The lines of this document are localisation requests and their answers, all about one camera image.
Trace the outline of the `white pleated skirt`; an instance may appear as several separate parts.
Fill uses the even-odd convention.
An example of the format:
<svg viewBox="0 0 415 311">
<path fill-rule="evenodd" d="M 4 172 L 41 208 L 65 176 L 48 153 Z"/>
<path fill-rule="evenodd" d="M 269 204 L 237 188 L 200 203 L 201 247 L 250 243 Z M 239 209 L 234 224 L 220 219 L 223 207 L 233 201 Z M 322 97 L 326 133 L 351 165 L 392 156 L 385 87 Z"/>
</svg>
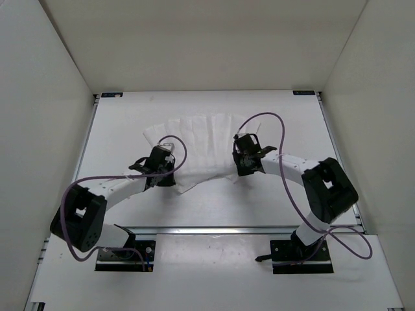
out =
<svg viewBox="0 0 415 311">
<path fill-rule="evenodd" d="M 232 156 L 233 136 L 236 133 L 257 133 L 261 125 L 259 121 L 243 125 L 246 119 L 229 113 L 187 116 L 152 125 L 143 131 L 143 135 L 151 146 L 157 145 L 161 138 L 173 135 L 184 142 L 187 159 L 174 173 L 174 189 L 183 194 L 211 179 L 237 181 L 237 168 Z"/>
</svg>

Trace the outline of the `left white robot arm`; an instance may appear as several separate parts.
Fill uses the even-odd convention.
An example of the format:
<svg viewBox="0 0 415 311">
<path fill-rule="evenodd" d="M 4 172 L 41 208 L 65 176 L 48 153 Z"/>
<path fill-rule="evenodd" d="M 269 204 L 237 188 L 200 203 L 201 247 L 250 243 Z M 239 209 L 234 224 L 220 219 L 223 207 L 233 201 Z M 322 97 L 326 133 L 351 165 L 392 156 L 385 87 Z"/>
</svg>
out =
<svg viewBox="0 0 415 311">
<path fill-rule="evenodd" d="M 175 158 L 170 145 L 155 146 L 148 157 L 138 159 L 121 179 L 107 179 L 95 188 L 74 185 L 65 197 L 64 222 L 71 245 L 87 252 L 99 244 L 101 233 L 112 226 L 104 223 L 104 216 L 125 199 L 152 187 L 172 187 Z"/>
</svg>

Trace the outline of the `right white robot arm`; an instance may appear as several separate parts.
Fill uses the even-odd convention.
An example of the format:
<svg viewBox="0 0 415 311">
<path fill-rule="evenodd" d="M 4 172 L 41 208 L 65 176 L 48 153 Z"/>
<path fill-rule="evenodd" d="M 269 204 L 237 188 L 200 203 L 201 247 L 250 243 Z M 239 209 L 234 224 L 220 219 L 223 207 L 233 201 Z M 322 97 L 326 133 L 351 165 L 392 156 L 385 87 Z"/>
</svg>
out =
<svg viewBox="0 0 415 311">
<path fill-rule="evenodd" d="M 311 161 L 285 155 L 273 146 L 261 148 L 256 134 L 234 136 L 233 159 L 238 176 L 256 172 L 281 177 L 301 185 L 310 207 L 303 223 L 291 235 L 290 250 L 297 259 L 314 251 L 330 225 L 355 204 L 359 195 L 336 159 Z"/>
</svg>

